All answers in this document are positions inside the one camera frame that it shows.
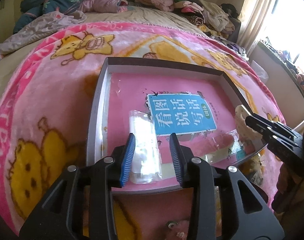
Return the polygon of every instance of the cartoon bear print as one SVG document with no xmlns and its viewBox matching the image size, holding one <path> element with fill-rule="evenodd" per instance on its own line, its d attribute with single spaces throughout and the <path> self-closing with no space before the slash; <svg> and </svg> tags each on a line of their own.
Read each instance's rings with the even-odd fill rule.
<svg viewBox="0 0 304 240">
<path fill-rule="evenodd" d="M 85 34 L 83 39 L 75 35 L 61 39 L 61 45 L 50 58 L 55 59 L 60 56 L 72 54 L 71 58 L 61 62 L 61 65 L 64 66 L 73 60 L 84 58 L 86 54 L 89 53 L 105 55 L 112 54 L 113 47 L 110 42 L 115 38 L 113 34 L 94 36 L 87 31 L 84 31 L 83 33 Z"/>
<path fill-rule="evenodd" d="M 225 55 L 220 52 L 213 52 L 207 50 L 207 52 L 225 69 L 233 70 L 237 76 L 247 75 L 247 71 L 239 67 L 233 60 L 233 57 L 229 54 Z"/>
<path fill-rule="evenodd" d="M 280 122 L 280 118 L 278 115 L 276 115 L 275 117 L 272 117 L 272 115 L 267 113 L 263 107 L 262 107 L 262 111 L 267 115 L 267 118 L 269 121 Z"/>
<path fill-rule="evenodd" d="M 83 144 L 68 147 L 62 134 L 49 128 L 46 117 L 38 122 L 38 128 L 44 132 L 41 148 L 19 139 L 7 177 L 15 210 L 24 220 L 64 168 L 85 162 Z"/>
</svg>

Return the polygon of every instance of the blue label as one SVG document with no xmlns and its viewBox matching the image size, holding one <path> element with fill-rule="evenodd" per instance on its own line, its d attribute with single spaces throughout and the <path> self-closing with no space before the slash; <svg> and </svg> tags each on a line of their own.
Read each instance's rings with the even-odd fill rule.
<svg viewBox="0 0 304 240">
<path fill-rule="evenodd" d="M 188 134 L 216 130 L 213 114 L 199 95 L 147 95 L 156 135 Z"/>
</svg>

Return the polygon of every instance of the window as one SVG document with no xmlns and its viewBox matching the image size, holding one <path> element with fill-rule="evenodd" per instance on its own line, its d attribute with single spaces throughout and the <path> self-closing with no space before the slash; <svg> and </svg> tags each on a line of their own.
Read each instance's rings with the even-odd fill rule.
<svg viewBox="0 0 304 240">
<path fill-rule="evenodd" d="M 304 0 L 277 0 L 264 37 L 276 50 L 287 50 L 304 72 Z"/>
</svg>

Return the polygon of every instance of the metal screw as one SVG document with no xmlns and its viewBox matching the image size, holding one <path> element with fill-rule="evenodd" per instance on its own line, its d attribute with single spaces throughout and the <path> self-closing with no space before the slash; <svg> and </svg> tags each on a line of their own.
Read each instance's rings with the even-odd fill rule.
<svg viewBox="0 0 304 240">
<path fill-rule="evenodd" d="M 192 158 L 192 162 L 198 164 L 198 163 L 201 163 L 201 159 L 198 157 L 194 157 L 194 158 Z"/>
<path fill-rule="evenodd" d="M 233 173 L 237 172 L 237 168 L 234 167 L 234 166 L 229 166 L 228 170 L 233 172 Z"/>
<path fill-rule="evenodd" d="M 68 166 L 68 167 L 67 167 L 67 170 L 68 170 L 69 172 L 76 171 L 76 166 L 75 166 L 75 165 Z"/>
<path fill-rule="evenodd" d="M 178 223 L 176 223 L 176 222 L 171 222 L 171 223 L 169 223 L 168 227 L 169 227 L 169 229 L 172 229 L 172 228 L 174 228 L 177 224 L 178 224 Z"/>
<path fill-rule="evenodd" d="M 113 159 L 112 157 L 109 157 L 109 156 L 108 156 L 108 157 L 105 157 L 105 158 L 104 158 L 104 162 L 105 162 L 105 163 L 112 163 L 113 161 L 114 161 L 114 159 Z"/>
</svg>

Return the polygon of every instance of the pink clothing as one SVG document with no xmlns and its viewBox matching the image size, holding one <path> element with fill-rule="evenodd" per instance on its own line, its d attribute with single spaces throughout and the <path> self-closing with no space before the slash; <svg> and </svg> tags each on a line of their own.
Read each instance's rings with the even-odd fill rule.
<svg viewBox="0 0 304 240">
<path fill-rule="evenodd" d="M 186 7 L 190 8 L 194 12 L 199 12 L 200 14 L 202 14 L 202 11 L 200 11 L 197 7 L 193 6 L 192 4 L 188 4 L 188 5 L 186 5 Z"/>
<path fill-rule="evenodd" d="M 155 6 L 164 12 L 172 12 L 174 10 L 173 0 L 135 0 L 135 2 Z"/>
<path fill-rule="evenodd" d="M 120 0 L 83 0 L 79 10 L 98 13 L 118 13 Z"/>
<path fill-rule="evenodd" d="M 186 5 L 191 4 L 190 1 L 180 1 L 180 2 L 176 2 L 174 3 L 174 8 L 183 8 Z"/>
<path fill-rule="evenodd" d="M 195 13 L 195 11 L 192 10 L 191 8 L 189 8 L 189 7 L 184 7 L 184 8 L 182 8 L 181 12 L 184 12 L 184 13 L 193 12 L 193 13 Z"/>
<path fill-rule="evenodd" d="M 195 7 L 195 8 L 197 8 L 197 9 L 198 9 L 199 11 L 201 11 L 201 12 L 203 12 L 203 10 L 204 10 L 203 7 L 197 5 L 195 2 L 191 3 L 191 5 L 192 5 L 193 7 Z"/>
</svg>

